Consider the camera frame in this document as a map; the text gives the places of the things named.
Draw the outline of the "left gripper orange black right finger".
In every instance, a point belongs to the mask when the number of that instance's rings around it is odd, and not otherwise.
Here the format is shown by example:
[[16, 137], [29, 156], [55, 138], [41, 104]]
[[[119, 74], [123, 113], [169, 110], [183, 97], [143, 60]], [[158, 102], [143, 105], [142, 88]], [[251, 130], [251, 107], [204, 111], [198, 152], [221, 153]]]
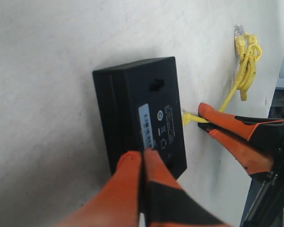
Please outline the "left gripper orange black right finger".
[[144, 151], [146, 226], [228, 227], [194, 201], [163, 163], [158, 151]]

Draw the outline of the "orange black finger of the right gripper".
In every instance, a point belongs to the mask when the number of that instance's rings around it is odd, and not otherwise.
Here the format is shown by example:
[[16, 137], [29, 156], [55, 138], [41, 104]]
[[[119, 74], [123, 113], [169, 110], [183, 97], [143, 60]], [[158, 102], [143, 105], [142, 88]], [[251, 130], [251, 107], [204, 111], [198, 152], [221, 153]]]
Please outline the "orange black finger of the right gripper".
[[207, 123], [198, 126], [210, 134], [228, 133], [255, 147], [278, 147], [284, 140], [284, 118], [252, 118], [222, 113], [206, 103], [198, 107], [199, 116]]

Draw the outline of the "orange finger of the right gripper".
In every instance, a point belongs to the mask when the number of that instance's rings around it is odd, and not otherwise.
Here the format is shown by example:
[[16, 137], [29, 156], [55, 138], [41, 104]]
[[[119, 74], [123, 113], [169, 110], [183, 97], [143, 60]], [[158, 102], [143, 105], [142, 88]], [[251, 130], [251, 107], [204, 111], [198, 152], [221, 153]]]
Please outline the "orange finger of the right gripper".
[[198, 123], [198, 127], [217, 140], [239, 162], [249, 176], [264, 176], [272, 170], [274, 159], [247, 141], [212, 123]]

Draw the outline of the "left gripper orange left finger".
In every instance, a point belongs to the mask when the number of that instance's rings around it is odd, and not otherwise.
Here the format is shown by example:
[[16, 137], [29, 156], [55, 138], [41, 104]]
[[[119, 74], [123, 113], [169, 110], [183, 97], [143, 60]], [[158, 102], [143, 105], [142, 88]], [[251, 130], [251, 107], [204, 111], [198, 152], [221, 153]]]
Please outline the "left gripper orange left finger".
[[99, 194], [57, 227], [137, 227], [142, 155], [128, 151]]

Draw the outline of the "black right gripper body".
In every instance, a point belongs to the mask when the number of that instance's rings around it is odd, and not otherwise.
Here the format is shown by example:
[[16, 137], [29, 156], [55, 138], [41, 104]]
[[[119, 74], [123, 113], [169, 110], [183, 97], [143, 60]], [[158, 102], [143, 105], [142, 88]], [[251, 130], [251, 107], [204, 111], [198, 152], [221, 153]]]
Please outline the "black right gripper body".
[[254, 181], [260, 183], [241, 226], [269, 227], [284, 207], [284, 119], [247, 118], [254, 126], [248, 139], [250, 145], [261, 154], [273, 159], [273, 165], [263, 174], [254, 174]]

